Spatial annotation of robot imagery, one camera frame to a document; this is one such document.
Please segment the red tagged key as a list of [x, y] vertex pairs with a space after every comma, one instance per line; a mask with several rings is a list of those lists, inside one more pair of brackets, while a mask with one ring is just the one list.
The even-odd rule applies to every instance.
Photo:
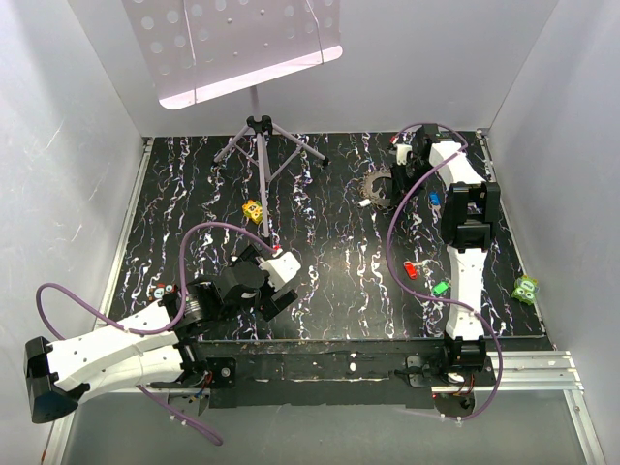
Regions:
[[406, 271], [407, 276], [411, 280], [416, 280], [419, 277], [418, 270], [412, 262], [409, 262], [409, 261], [404, 262], [403, 267]]

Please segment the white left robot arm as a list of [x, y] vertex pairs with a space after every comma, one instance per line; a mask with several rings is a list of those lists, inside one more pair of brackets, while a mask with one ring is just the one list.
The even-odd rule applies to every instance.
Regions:
[[31, 420], [52, 422], [79, 404], [134, 386], [231, 388], [232, 356], [202, 356], [197, 338], [244, 309], [265, 321], [294, 303], [290, 284], [301, 270], [291, 252], [272, 258], [253, 245], [214, 276], [201, 275], [186, 290], [168, 286], [143, 310], [71, 339], [44, 337], [25, 344], [24, 374]]

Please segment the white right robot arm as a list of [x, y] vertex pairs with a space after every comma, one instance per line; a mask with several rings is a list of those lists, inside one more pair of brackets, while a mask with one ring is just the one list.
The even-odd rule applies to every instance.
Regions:
[[422, 183], [438, 174], [446, 187], [440, 234], [449, 253], [450, 298], [419, 298], [449, 306], [443, 349], [431, 369], [456, 386], [484, 369], [484, 333], [492, 329], [481, 316], [481, 292], [487, 253], [498, 229], [501, 189], [475, 171], [466, 156], [468, 143], [455, 131], [436, 123], [416, 123], [401, 132], [411, 129], [415, 131], [411, 144], [399, 144], [398, 136], [391, 140], [396, 155], [393, 190], [401, 197], [387, 229], [387, 266], [397, 278], [390, 248], [398, 217]]

